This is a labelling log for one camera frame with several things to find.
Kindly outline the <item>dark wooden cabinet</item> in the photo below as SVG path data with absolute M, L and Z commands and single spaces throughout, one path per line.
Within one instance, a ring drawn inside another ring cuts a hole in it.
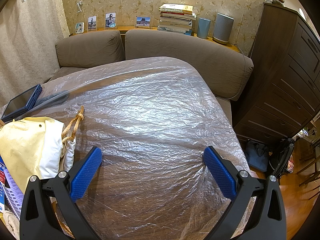
M 264 3 L 249 52 L 254 68 L 232 103 L 241 143 L 291 138 L 319 112 L 319 40 L 297 11 Z

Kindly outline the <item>blue cylindrical container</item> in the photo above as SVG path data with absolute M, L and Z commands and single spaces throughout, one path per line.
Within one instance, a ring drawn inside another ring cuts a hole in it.
M 210 24 L 211 24 L 211 20 L 206 19 L 206 18 L 199 18 L 197 37 L 202 38 L 202 39 L 207 39 Z

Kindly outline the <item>brown fabric sofa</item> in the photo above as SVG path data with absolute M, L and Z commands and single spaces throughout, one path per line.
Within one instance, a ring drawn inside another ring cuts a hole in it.
M 87 68 L 124 60 L 167 56 L 192 65 L 216 96 L 228 120 L 231 101 L 240 97 L 253 62 L 227 46 L 198 37 L 155 30 L 98 31 L 74 35 L 55 45 L 60 69 L 52 80 Z

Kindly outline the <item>clear plastic table cover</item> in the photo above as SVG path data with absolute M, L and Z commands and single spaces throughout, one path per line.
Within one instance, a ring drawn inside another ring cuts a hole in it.
M 205 239 L 230 200 L 203 161 L 212 146 L 248 170 L 234 130 L 190 64 L 151 57 L 42 85 L 24 117 L 64 124 L 59 172 L 93 147 L 102 162 L 76 205 L 99 239 Z

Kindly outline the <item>landscape photo frame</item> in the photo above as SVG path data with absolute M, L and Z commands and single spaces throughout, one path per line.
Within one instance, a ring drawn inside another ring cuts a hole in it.
M 149 28 L 151 22 L 151 17 L 137 16 L 135 27 L 137 28 Z

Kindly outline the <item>stack of books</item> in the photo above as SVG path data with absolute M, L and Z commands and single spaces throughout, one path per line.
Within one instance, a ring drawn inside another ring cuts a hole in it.
M 163 4 L 159 7 L 159 31 L 191 36 L 196 14 L 192 5 Z

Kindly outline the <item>small left photo frame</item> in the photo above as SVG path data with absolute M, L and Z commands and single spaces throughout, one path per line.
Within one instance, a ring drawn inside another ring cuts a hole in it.
M 75 25 L 75 33 L 82 34 L 84 32 L 84 22 L 78 22 Z

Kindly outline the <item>beige curtain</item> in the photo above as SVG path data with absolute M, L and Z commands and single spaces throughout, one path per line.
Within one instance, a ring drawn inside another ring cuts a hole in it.
M 8 0 L 1 10 L 1 105 L 58 70 L 55 45 L 67 37 L 62 0 Z

